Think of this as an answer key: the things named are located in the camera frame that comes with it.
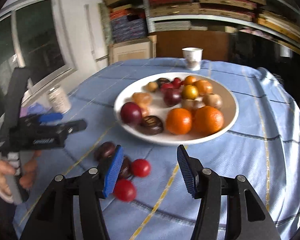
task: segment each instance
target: can lid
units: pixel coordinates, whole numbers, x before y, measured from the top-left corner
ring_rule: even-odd
[[[60,87],[60,85],[56,85],[56,86],[50,88],[48,94],[51,94],[53,91],[56,91],[59,87]]]

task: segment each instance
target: plaid tablecloth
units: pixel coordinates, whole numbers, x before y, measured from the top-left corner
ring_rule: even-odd
[[[63,121],[84,118],[85,131],[71,135],[64,149],[45,151],[30,198],[17,207],[14,226],[20,236],[29,213],[57,174],[73,177],[98,165],[91,151],[105,141],[124,147],[132,160],[145,158],[151,175],[133,178],[137,198],[123,203],[113,196],[101,201],[112,240],[190,239],[200,200],[187,193],[177,165],[176,147],[141,141],[122,129],[114,118],[118,94],[138,79],[158,73],[185,72],[185,61],[155,58],[117,62],[84,81],[69,94],[71,110]],[[265,69],[226,62],[202,61],[196,73],[231,90],[239,102],[239,117],[222,136],[187,149],[220,176],[243,174],[268,208],[282,239],[297,230],[300,209],[300,110],[279,82]],[[78,199],[74,199],[77,239]],[[222,198],[218,239],[225,234],[226,197]]]

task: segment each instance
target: whole orange fruit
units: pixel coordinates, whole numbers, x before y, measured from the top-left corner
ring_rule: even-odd
[[[199,96],[199,92],[195,86],[187,85],[183,88],[181,96],[182,96],[182,99],[195,100]]]
[[[198,80],[193,85],[197,87],[200,96],[212,93],[212,85],[207,80]]]
[[[195,112],[193,129],[205,136],[221,130],[224,124],[223,114],[212,106],[204,106]]]
[[[183,84],[185,85],[185,86],[187,86],[187,85],[192,85],[194,82],[196,82],[196,78],[194,77],[194,76],[187,76],[186,78],[185,78],[185,80],[183,81]]]
[[[190,132],[192,128],[191,112],[183,108],[174,108],[168,112],[166,128],[169,132],[180,135]]]

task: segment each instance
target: white cuff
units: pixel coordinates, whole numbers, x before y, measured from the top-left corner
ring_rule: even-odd
[[[8,196],[3,192],[3,190],[0,188],[0,198],[2,198],[5,202],[13,203],[12,196]]]

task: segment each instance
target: hand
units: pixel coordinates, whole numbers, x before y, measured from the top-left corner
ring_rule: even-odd
[[[40,155],[41,151],[35,151],[31,160],[23,166],[23,176],[20,178],[19,183],[25,189],[31,188],[34,183],[38,167],[35,158]],[[7,161],[0,160],[0,188],[8,196],[11,196],[11,191],[7,185],[5,175],[14,175],[15,172],[16,170]]]

